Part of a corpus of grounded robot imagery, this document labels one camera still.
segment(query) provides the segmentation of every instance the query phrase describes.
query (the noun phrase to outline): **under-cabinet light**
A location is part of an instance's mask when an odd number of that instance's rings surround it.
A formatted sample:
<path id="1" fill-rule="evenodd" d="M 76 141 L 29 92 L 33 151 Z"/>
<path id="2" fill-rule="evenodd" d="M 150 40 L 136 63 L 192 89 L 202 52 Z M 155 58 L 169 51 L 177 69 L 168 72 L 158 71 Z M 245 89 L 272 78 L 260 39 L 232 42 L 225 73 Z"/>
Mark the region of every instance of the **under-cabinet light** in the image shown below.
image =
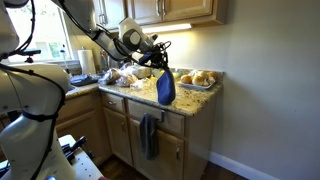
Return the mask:
<path id="1" fill-rule="evenodd" d="M 182 29 L 190 29 L 191 24 L 176 24 L 169 26 L 160 26 L 160 27 L 152 27 L 152 28 L 144 28 L 142 31 L 144 33 L 155 33 L 155 32 L 165 32 L 165 31 L 175 31 Z"/>

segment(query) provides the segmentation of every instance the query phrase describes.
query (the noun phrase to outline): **countertop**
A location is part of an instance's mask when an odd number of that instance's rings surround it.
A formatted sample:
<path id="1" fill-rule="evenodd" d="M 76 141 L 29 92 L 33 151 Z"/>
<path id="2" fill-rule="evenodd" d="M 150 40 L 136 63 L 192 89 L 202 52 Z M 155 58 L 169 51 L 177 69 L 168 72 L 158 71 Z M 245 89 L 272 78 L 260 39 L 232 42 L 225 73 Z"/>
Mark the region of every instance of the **countertop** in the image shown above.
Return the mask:
<path id="1" fill-rule="evenodd" d="M 143 89 L 133 89 L 130 87 L 119 87 L 115 85 L 90 84 L 82 87 L 75 87 L 66 94 L 66 99 L 76 98 L 81 95 L 89 94 L 93 91 L 101 90 L 116 94 L 134 101 L 159 107 L 186 116 L 194 116 L 200 112 L 204 105 L 213 98 L 220 89 L 222 82 L 216 82 L 210 89 L 199 91 L 180 87 L 176 84 L 176 98 L 171 105 L 164 106 L 158 103 L 158 95 L 155 84 L 144 87 Z"/>

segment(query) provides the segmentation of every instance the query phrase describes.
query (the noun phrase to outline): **drawer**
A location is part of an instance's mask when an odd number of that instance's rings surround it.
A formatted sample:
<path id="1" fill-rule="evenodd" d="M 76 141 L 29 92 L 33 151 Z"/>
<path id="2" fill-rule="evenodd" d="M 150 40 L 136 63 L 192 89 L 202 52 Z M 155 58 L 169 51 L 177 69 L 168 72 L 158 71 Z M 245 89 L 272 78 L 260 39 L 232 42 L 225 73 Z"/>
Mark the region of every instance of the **drawer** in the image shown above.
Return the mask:
<path id="1" fill-rule="evenodd" d="M 141 121 L 144 113 L 153 115 L 154 117 L 161 119 L 161 109 L 152 107 L 150 105 L 142 104 L 132 100 L 128 100 L 128 108 L 130 117 Z M 184 119 L 185 117 L 169 111 L 164 112 L 164 122 L 158 122 L 157 127 L 164 131 L 172 132 L 178 135 L 184 135 Z"/>
<path id="2" fill-rule="evenodd" d="M 110 93 L 102 93 L 102 103 L 103 106 L 118 111 L 120 113 L 125 113 L 124 98 L 119 97 Z"/>
<path id="3" fill-rule="evenodd" d="M 94 99 L 92 98 L 92 95 L 79 96 L 77 98 L 67 100 L 65 105 L 62 106 L 59 111 L 57 124 L 94 109 Z"/>

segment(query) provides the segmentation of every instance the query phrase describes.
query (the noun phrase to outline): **gray towel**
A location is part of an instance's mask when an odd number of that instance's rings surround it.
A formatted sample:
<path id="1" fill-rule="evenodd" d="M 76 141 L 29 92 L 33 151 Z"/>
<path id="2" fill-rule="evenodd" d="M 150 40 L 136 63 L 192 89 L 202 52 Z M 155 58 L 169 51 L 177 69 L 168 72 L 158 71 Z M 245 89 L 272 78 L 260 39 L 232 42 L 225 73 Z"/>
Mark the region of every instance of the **gray towel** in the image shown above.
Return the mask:
<path id="1" fill-rule="evenodd" d="M 142 152 L 148 160 L 154 160 L 159 154 L 157 136 L 157 118 L 145 113 L 140 123 Z"/>

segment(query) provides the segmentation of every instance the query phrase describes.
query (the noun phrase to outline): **blue bag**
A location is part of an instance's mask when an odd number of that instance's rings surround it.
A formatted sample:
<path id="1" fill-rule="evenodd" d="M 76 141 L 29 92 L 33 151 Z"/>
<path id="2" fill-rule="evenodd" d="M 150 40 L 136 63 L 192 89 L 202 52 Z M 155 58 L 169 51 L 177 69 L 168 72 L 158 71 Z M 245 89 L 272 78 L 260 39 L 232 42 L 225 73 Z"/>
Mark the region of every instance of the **blue bag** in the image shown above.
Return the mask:
<path id="1" fill-rule="evenodd" d="M 169 105 L 176 98 L 176 88 L 172 72 L 169 68 L 165 68 L 164 71 L 157 81 L 158 102 Z"/>

